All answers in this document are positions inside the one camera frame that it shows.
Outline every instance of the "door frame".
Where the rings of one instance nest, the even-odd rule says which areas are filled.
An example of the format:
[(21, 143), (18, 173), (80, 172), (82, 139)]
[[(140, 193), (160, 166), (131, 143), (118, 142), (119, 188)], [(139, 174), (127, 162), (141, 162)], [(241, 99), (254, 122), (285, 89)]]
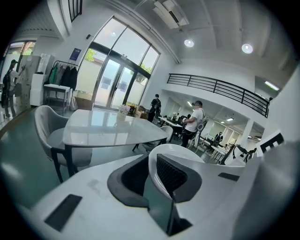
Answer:
[[(112, 83), (112, 87), (111, 87), (109, 95), (108, 95), (108, 100), (107, 100), (106, 106), (96, 105), (95, 100), (96, 100), (97, 91), (98, 91), (98, 88), (100, 86), (103, 73), (106, 69), (106, 66), (107, 66), (109, 60), (112, 60), (112, 61), (120, 64), (120, 66), (119, 66), (119, 69), (116, 73), (115, 78), (112, 79), (113, 83)], [(130, 79), (130, 82), (129, 82), (129, 85), (127, 87), (127, 90), (126, 90), (126, 93), (125, 93), (125, 96), (124, 96), (124, 99), (123, 99), (123, 103), (122, 103), (122, 104), (126, 104), (128, 96), (130, 94), (130, 90), (132, 88), (132, 85), (135, 81), (135, 78), (136, 78), (138, 72), (136, 70), (134, 70), (132, 67), (130, 67), (128, 64), (124, 63), (123, 61), (121, 61), (121, 60), (119, 60), (119, 59), (117, 59), (117, 58), (115, 58), (111, 55), (110, 56), (108, 55), (107, 59), (106, 59), (106, 62), (101, 67), (100, 74), (98, 76), (98, 79), (96, 80), (95, 88), (94, 88), (94, 91), (93, 91), (92, 102), (94, 103), (95, 108), (101, 108), (101, 109), (106, 109), (106, 110), (111, 110), (111, 111), (118, 111), (118, 109), (112, 108), (112, 102), (113, 102), (113, 97), (115, 95), (115, 92), (118, 89), (120, 78), (121, 78), (122, 73), (123, 73), (125, 68), (133, 71), (133, 75)]]

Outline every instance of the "backpack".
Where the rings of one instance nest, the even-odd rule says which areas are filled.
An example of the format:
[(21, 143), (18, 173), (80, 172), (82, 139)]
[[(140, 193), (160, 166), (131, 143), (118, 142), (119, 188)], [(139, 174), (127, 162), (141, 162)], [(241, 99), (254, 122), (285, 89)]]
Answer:
[(1, 106), (4, 108), (8, 103), (8, 91), (10, 88), (10, 73), (12, 70), (7, 71), (4, 75), (2, 82), (2, 95), (1, 95)]
[(209, 118), (208, 118), (207, 116), (205, 116), (204, 110), (203, 110), (203, 109), (202, 109), (202, 111), (203, 111), (203, 118), (202, 118), (202, 120), (198, 123), (198, 126), (197, 126), (197, 131), (199, 131), (200, 134), (201, 134), (201, 132), (203, 131), (203, 129), (205, 128), (205, 126), (206, 126), (206, 124), (207, 124), (207, 122), (208, 122), (208, 120), (209, 120)]
[(154, 110), (155, 110), (155, 117), (158, 118), (160, 116), (160, 109), (161, 109), (161, 103), (157, 99), (156, 104), (154, 105)]

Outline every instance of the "cardboard box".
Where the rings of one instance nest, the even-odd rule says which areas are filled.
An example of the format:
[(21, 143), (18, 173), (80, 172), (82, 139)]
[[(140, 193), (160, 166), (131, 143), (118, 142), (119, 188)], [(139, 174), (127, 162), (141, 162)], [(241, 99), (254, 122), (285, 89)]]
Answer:
[(92, 110), (93, 108), (93, 102), (92, 100), (80, 98), (80, 97), (75, 97), (76, 103), (78, 106), (78, 109), (83, 109), (83, 110)]
[(148, 114), (142, 113), (140, 111), (135, 111), (134, 117), (135, 118), (148, 119)]

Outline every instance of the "doorway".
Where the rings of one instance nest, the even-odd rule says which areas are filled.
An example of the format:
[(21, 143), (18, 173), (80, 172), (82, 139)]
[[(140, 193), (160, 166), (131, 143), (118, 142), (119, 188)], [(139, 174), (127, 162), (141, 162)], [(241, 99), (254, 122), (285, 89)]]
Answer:
[(109, 57), (94, 90), (94, 106), (117, 111), (126, 104), (136, 75), (131, 67)]

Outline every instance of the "cap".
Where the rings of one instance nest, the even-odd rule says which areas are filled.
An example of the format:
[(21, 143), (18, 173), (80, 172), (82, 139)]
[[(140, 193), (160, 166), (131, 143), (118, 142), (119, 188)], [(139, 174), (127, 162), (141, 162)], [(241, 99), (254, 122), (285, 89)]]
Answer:
[(12, 59), (10, 62), (10, 65), (15, 64), (15, 63), (18, 63), (18, 62), (16, 60)]

